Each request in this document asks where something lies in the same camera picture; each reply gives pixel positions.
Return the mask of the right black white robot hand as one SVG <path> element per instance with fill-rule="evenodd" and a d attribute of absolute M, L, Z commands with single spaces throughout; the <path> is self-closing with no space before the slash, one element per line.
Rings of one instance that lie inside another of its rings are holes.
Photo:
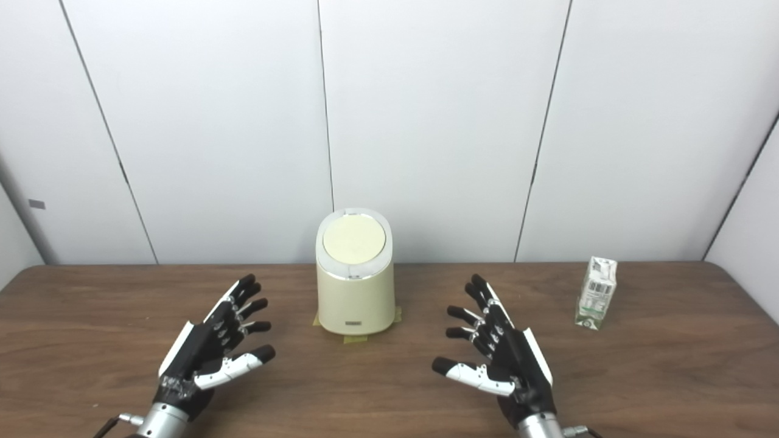
<path fill-rule="evenodd" d="M 464 290 L 479 311 L 448 306 L 446 313 L 466 326 L 450 327 L 445 335 L 467 341 L 487 361 L 478 365 L 437 356 L 432 370 L 496 396 L 501 413 L 516 431 L 530 420 L 555 419 L 553 374 L 531 328 L 515 327 L 495 289 L 479 274 L 471 277 Z"/>

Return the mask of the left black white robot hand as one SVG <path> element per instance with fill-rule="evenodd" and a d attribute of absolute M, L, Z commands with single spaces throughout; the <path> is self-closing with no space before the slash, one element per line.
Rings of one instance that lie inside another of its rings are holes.
<path fill-rule="evenodd" d="M 187 321 L 159 367 L 159 386 L 153 404 L 168 405 L 193 422 L 205 410 L 217 386 L 235 380 L 276 356 L 266 344 L 244 354 L 233 354 L 248 336 L 267 332 L 269 321 L 248 319 L 269 305 L 256 299 L 261 285 L 249 274 L 223 294 L 202 322 Z"/>

